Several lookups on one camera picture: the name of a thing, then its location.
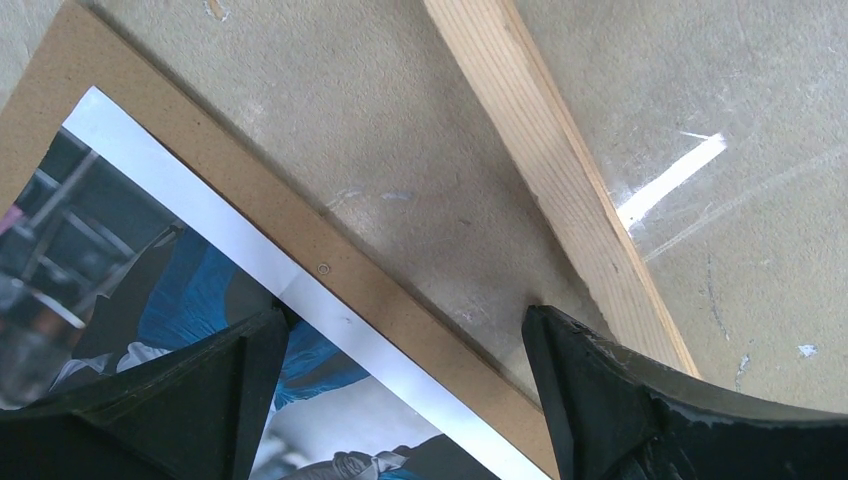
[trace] wooden stick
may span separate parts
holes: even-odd
[[[623,345],[700,378],[512,0],[424,0]]]

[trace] cardboard sheet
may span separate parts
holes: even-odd
[[[0,208],[11,205],[74,105],[97,86],[546,473],[541,412],[326,224],[200,108],[82,7],[68,3],[0,115]]]

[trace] scratch mark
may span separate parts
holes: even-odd
[[[748,365],[751,363],[751,356],[747,353],[742,356],[742,361],[739,362],[739,369],[736,370],[736,392],[742,391],[742,375],[748,371]]]
[[[471,325],[482,325],[484,322],[491,321],[491,316],[489,312],[486,311],[485,308],[481,307],[479,303],[474,300],[470,300],[471,308],[466,309],[463,312],[460,312],[460,316]]]
[[[27,5],[26,0],[18,0],[18,6],[20,7],[20,11],[24,14],[24,20],[27,22],[27,27],[32,27],[32,19],[29,16],[29,12],[32,10],[32,7]]]
[[[779,173],[777,175],[769,177],[766,181],[757,185],[756,187],[745,191],[743,194],[739,195],[733,200],[722,204],[718,208],[711,210],[708,214],[698,219],[698,221],[696,221],[689,227],[683,229],[680,233],[672,237],[670,240],[645,255],[645,262],[650,262],[651,260],[662,255],[668,249],[674,247],[683,240],[686,240],[689,236],[706,227],[719,217],[724,216],[726,213],[731,212],[737,207],[750,202],[754,198],[759,197],[760,195],[768,192],[769,190],[786,185],[790,181],[794,180],[795,177],[805,175],[807,173],[815,171],[818,168],[828,166],[831,163],[834,163],[835,160],[837,160],[846,152],[848,152],[848,143],[833,147],[830,150],[822,153],[821,155],[811,158],[810,160],[807,160],[806,162],[798,166],[792,167],[783,173]]]
[[[710,299],[710,310],[713,312],[718,328],[724,334],[724,339],[730,341],[730,335],[727,333],[727,328],[724,327],[724,322],[721,320],[721,313],[718,311],[718,304],[715,300],[715,292],[713,291],[713,254],[707,254],[707,296]]]
[[[408,202],[415,198],[415,194],[412,192],[386,192],[380,195],[380,198],[383,200],[402,200]]]
[[[801,356],[804,358],[810,358],[819,353],[819,347],[815,345],[798,345],[798,351],[801,352]]]
[[[221,0],[203,0],[203,6],[206,7],[206,14],[215,17],[221,22],[226,22],[230,18],[230,9],[221,3]]]
[[[362,187],[348,187],[340,190],[336,194],[336,197],[327,204],[327,209],[332,211],[333,209],[340,207],[345,200],[362,195],[362,193]]]
[[[684,452],[683,450],[680,450],[680,455],[683,457],[683,460],[686,460],[686,465],[689,467],[689,470],[694,472],[695,466],[692,465],[692,460],[689,460],[689,456],[686,455],[686,452]]]
[[[685,207],[678,208],[677,210],[665,212],[663,214],[663,218],[665,218],[666,220],[671,220],[671,219],[677,218],[677,217],[679,217],[683,214],[691,213],[692,211],[698,211],[698,216],[702,217],[705,213],[707,213],[707,210],[709,210],[710,207],[712,207],[712,206],[713,206],[713,202],[708,203],[703,208],[701,208],[701,205],[699,205],[697,203],[692,203],[692,204],[687,205]]]
[[[680,472],[677,471],[677,467],[675,467],[673,463],[669,463],[668,466],[671,467],[671,471],[669,473],[671,473],[671,478],[673,480],[683,480],[683,477],[680,476]]]

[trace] white paper border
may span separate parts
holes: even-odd
[[[280,297],[492,473],[503,480],[550,480],[271,243],[99,89],[91,87],[62,126]]]

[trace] white paint mark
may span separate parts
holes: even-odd
[[[815,345],[798,345],[798,351],[801,352],[801,356],[804,358],[810,358],[819,353],[819,347]]]
[[[383,200],[402,200],[404,202],[408,202],[414,197],[415,194],[412,192],[386,192],[380,195]]]
[[[618,207],[618,217],[624,228],[630,229],[654,208],[666,195],[680,186],[704,165],[727,149],[724,135],[717,133],[701,142],[674,162],[662,175],[642,187],[629,200]]]
[[[679,130],[677,133],[679,133],[681,135],[686,135],[687,137],[700,138],[701,140],[709,140],[710,139],[710,137],[708,137],[707,135],[700,135],[700,134],[692,133],[692,132],[684,132],[683,130]]]
[[[221,22],[226,22],[230,18],[230,9],[221,3],[221,0],[203,0],[203,6],[206,8],[206,14]]]
[[[742,356],[742,361],[739,362],[739,369],[736,370],[736,391],[742,391],[742,375],[748,371],[748,364],[751,363],[751,356],[747,353]]]

